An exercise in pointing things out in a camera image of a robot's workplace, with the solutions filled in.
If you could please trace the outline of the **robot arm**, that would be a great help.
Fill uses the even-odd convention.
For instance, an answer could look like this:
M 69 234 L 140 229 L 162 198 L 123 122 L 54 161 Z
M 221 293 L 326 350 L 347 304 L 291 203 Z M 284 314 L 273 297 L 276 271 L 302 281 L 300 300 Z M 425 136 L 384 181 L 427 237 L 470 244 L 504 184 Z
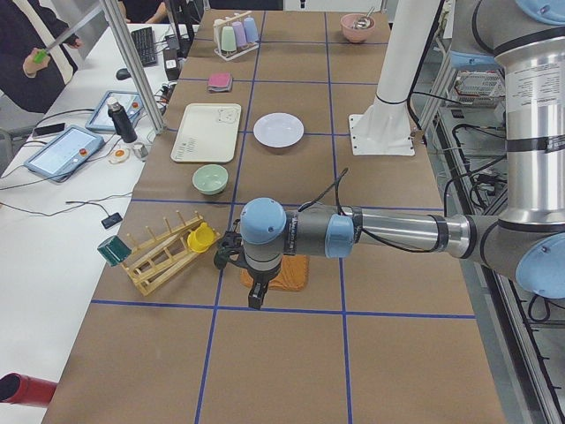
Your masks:
M 482 264 L 549 299 L 564 295 L 564 4 L 460 1 L 453 65 L 505 72 L 507 207 L 497 216 L 418 216 L 269 198 L 241 214 L 242 259 L 260 308 L 284 255 L 343 258 L 358 243 L 446 252 Z

